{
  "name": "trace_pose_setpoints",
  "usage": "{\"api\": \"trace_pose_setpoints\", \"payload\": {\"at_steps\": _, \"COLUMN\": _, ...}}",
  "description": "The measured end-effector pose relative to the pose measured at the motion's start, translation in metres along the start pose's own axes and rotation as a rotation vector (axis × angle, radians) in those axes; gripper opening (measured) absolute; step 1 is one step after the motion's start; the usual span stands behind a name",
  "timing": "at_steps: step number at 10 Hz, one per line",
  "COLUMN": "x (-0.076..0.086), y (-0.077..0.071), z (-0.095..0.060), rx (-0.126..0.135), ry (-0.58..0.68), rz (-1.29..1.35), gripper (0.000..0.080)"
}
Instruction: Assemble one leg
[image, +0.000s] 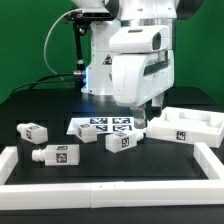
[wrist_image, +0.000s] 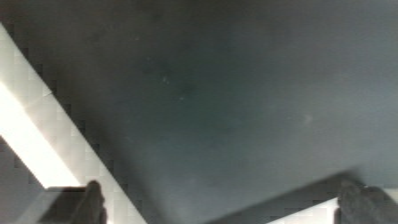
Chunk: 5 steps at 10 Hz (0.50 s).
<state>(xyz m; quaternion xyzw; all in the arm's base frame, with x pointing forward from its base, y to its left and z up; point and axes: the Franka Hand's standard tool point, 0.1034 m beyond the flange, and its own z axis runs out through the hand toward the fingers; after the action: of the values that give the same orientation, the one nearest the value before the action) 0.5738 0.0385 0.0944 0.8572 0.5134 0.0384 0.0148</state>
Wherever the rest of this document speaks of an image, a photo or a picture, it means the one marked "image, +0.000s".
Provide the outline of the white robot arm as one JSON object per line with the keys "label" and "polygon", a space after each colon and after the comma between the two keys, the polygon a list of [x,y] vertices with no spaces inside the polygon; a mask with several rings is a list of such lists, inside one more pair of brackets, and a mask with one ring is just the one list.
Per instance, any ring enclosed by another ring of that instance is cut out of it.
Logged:
{"label": "white robot arm", "polygon": [[192,17],[204,0],[71,0],[76,30],[91,30],[91,61],[82,93],[110,98],[132,111],[138,129],[147,126],[146,103],[162,109],[174,83],[178,20]]}

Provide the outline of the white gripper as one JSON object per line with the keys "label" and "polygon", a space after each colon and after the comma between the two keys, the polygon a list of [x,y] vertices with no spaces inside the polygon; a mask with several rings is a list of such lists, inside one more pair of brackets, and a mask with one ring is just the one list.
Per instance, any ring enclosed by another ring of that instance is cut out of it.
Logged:
{"label": "white gripper", "polygon": [[145,105],[162,108],[163,92],[174,83],[172,50],[152,54],[120,54],[112,61],[112,89],[116,104],[131,107],[135,128],[146,127]]}

